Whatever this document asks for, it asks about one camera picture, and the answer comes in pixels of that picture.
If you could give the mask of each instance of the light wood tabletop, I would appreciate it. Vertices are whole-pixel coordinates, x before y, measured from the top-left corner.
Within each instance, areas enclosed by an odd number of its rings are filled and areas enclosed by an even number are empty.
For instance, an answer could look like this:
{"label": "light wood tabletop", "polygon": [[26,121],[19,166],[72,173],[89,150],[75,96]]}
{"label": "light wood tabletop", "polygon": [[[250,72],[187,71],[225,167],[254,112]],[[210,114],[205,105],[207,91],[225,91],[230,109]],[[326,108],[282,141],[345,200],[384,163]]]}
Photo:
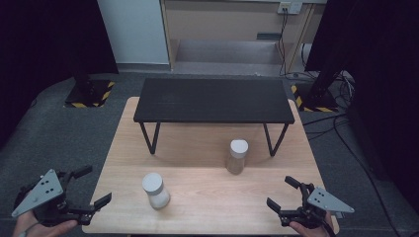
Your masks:
{"label": "light wood tabletop", "polygon": [[[267,149],[262,124],[162,123],[159,149],[150,154],[140,126],[133,121],[139,98],[129,98],[92,200],[108,193],[112,201],[97,212],[86,233],[120,234],[295,234],[282,227],[266,205],[271,198],[284,210],[301,206],[301,193],[284,182],[292,176],[323,187],[323,182],[293,101],[295,123],[277,154]],[[148,123],[147,129],[155,124]],[[268,124],[273,142],[282,124]],[[234,138],[249,143],[240,175],[225,169]],[[153,209],[142,178],[159,173],[171,199]],[[333,216],[335,232],[339,226]]]}

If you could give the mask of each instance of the transparent jar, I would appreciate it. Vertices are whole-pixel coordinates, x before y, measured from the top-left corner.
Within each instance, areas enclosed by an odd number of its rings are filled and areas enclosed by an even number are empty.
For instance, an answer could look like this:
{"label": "transparent jar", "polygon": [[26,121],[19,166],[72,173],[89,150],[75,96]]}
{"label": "transparent jar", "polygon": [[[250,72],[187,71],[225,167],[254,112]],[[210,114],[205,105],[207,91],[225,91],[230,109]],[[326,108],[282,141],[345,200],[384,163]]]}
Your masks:
{"label": "transparent jar", "polygon": [[234,139],[231,141],[230,155],[226,162],[226,168],[231,174],[238,175],[243,171],[248,148],[249,145],[243,139]]}
{"label": "transparent jar", "polygon": [[161,209],[169,203],[170,194],[164,187],[163,179],[157,173],[149,173],[142,179],[142,188],[148,195],[150,205]]}

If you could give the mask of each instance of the silver triangular plate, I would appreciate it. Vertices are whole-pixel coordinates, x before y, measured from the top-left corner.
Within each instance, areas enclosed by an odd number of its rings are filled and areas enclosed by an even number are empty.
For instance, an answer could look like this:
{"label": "silver triangular plate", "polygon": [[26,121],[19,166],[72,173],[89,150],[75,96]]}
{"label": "silver triangular plate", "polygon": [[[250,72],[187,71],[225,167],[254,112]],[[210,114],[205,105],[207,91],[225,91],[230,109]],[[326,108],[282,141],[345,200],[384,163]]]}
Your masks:
{"label": "silver triangular plate", "polygon": [[347,212],[353,213],[355,210],[347,205],[346,203],[342,202],[341,200],[337,199],[336,197],[329,194],[327,191],[317,187],[308,197],[308,203],[317,206],[324,210],[330,211],[340,211],[340,212]]}
{"label": "silver triangular plate", "polygon": [[12,212],[13,217],[32,210],[62,194],[62,186],[54,170],[49,170]]}

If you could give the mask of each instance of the human hand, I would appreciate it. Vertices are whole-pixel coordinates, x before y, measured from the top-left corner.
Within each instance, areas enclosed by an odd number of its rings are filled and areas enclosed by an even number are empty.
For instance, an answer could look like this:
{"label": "human hand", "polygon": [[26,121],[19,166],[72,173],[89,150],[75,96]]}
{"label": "human hand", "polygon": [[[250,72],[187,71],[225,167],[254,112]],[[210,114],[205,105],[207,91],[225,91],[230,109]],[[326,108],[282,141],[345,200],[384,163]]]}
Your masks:
{"label": "human hand", "polygon": [[18,217],[13,237],[20,237],[25,231],[27,231],[24,235],[26,237],[57,237],[67,233],[75,226],[77,226],[76,220],[68,220],[53,227],[45,227],[38,224],[32,211],[28,211]]}
{"label": "human hand", "polygon": [[[329,224],[330,228],[333,230],[333,223],[332,223],[332,217],[329,211],[326,212],[325,220],[327,224]],[[296,231],[296,233],[300,234],[302,237],[329,237],[329,234],[324,229],[323,226],[314,228],[314,229],[308,229],[305,228],[303,225],[301,225],[298,222],[292,221],[290,223],[290,227]]]}

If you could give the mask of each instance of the black curtain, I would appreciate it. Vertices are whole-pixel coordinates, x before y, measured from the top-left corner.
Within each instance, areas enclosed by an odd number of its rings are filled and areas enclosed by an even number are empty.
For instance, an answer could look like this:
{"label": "black curtain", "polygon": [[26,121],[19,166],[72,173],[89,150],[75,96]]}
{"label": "black curtain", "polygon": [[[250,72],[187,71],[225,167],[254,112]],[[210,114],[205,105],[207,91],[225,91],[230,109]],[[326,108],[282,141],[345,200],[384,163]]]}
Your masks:
{"label": "black curtain", "polygon": [[0,69],[2,146],[45,88],[75,74],[118,73],[97,1],[1,1]]}
{"label": "black curtain", "polygon": [[[357,24],[346,28],[353,6]],[[351,120],[365,151],[373,150],[386,174],[419,212],[419,3],[415,0],[329,0],[315,37],[306,70],[322,70],[329,48],[349,31],[343,42],[348,53],[334,58],[356,82]]]}

